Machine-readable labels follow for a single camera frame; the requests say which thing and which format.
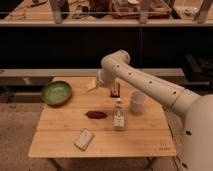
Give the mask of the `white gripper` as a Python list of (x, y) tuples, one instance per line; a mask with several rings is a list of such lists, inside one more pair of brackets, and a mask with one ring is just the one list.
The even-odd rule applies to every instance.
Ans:
[(98, 87), (109, 88), (111, 86), (111, 76), (103, 69), (98, 71), (96, 79), (92, 79), (86, 87), (86, 91), (90, 92)]

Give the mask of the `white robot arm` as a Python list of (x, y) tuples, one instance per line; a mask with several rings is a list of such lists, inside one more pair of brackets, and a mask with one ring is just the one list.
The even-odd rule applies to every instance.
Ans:
[(87, 90), (111, 88), (120, 78), (184, 119), (181, 171), (213, 171), (213, 94), (189, 89), (139, 71), (130, 55), (118, 50), (101, 60), (101, 69)]

